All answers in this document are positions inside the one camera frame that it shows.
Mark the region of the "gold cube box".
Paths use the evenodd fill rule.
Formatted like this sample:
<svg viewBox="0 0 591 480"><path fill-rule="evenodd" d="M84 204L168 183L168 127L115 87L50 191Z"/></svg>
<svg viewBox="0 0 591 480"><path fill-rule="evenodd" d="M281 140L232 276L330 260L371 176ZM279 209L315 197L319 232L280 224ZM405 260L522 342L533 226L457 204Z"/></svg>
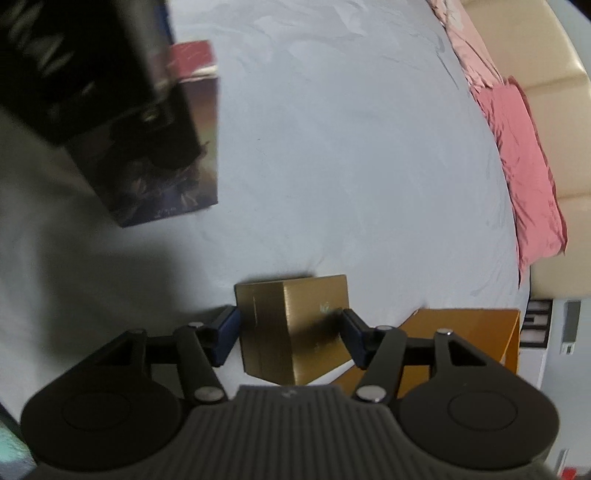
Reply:
<svg viewBox="0 0 591 480"><path fill-rule="evenodd" d="M346 275L242 283L235 300L246 374L305 385L351 360L335 319L349 307Z"/></svg>

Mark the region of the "purple patterned card box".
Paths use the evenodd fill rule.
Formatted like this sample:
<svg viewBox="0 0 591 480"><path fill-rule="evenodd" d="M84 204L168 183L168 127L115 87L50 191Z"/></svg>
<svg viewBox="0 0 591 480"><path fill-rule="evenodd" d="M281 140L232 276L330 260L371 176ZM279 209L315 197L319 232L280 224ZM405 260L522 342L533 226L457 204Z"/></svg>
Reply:
<svg viewBox="0 0 591 480"><path fill-rule="evenodd" d="M114 221L131 227L190 214L218 203L218 70L211 42L171 47L178 83L170 92L174 119L110 138L80 164L88 183Z"/></svg>

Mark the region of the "orange cardboard box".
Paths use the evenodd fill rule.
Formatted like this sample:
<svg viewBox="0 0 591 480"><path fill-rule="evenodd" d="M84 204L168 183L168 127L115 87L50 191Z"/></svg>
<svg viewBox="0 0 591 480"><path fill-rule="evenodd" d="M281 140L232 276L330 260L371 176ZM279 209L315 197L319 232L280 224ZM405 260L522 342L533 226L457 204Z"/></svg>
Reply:
<svg viewBox="0 0 591 480"><path fill-rule="evenodd" d="M436 372L433 341L447 339L450 362L455 367L476 367L482 355L507 368L518 370L521 312L515 309L419 309L398 329L407 336L404 370L398 397L428 382ZM355 366L332 383L353 394L363 371Z"/></svg>

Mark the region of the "white right nightstand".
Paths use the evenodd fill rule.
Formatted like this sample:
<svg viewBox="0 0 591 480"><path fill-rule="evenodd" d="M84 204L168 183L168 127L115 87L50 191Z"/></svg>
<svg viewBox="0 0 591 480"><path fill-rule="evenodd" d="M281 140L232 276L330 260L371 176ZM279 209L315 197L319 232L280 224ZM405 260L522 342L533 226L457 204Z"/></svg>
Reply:
<svg viewBox="0 0 591 480"><path fill-rule="evenodd" d="M552 326L553 301L530 300L520 332L520 347L546 349Z"/></svg>

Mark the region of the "dark pink pillow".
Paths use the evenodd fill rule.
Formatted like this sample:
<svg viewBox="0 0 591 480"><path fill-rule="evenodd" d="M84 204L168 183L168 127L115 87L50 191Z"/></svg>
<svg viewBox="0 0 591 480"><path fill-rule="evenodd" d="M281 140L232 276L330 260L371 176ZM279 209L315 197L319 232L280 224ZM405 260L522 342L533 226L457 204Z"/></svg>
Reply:
<svg viewBox="0 0 591 480"><path fill-rule="evenodd" d="M488 123L507 183L515 220L520 282L538 260L563 253L566 220L528 98L513 77L474 93Z"/></svg>

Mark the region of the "grey bed sheet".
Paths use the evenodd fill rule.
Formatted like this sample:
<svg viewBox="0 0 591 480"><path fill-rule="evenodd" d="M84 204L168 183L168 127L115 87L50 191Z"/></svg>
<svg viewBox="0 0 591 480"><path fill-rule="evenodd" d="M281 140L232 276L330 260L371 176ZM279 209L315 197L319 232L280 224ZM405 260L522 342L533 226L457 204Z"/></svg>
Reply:
<svg viewBox="0 0 591 480"><path fill-rule="evenodd" d="M250 281L342 274L366 322L523 309L495 140L424 1L174 1L211 40L218 202L122 229L67 154L1 119L1 401Z"/></svg>

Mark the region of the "teal striped fleece blanket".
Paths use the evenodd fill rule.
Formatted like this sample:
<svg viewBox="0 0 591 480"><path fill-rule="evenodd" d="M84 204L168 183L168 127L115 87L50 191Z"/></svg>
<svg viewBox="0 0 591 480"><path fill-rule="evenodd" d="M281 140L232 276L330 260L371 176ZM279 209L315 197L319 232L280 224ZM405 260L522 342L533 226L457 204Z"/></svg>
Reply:
<svg viewBox="0 0 591 480"><path fill-rule="evenodd" d="M20 425L0 406L0 468L2 479L23 479L36 468Z"/></svg>

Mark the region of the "light pink pillow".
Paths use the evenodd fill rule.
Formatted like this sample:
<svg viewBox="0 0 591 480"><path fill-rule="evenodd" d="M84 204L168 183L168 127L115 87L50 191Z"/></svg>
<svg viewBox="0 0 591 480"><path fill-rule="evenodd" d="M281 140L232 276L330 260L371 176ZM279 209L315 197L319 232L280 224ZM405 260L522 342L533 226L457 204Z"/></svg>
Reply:
<svg viewBox="0 0 591 480"><path fill-rule="evenodd" d="M457 0L429 0L474 91L504 83L487 47L464 5Z"/></svg>

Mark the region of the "beige padded headboard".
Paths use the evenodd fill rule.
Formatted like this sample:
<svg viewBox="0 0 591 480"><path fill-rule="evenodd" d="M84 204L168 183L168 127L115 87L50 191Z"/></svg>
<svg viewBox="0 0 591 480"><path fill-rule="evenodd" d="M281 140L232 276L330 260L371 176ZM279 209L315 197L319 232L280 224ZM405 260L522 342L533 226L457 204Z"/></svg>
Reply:
<svg viewBox="0 0 591 480"><path fill-rule="evenodd" d="M590 295L590 79L545 1L467 1L502 74L525 91L568 230L566 251L531 268L535 298Z"/></svg>

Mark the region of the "wall control panel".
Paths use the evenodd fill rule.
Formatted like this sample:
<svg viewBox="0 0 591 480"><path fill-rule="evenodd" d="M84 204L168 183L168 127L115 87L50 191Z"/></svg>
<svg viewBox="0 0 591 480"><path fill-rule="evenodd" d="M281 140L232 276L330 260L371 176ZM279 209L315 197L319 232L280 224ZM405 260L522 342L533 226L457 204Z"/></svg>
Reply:
<svg viewBox="0 0 591 480"><path fill-rule="evenodd" d="M565 302L560 354L572 355L575 350L581 312L580 300Z"/></svg>

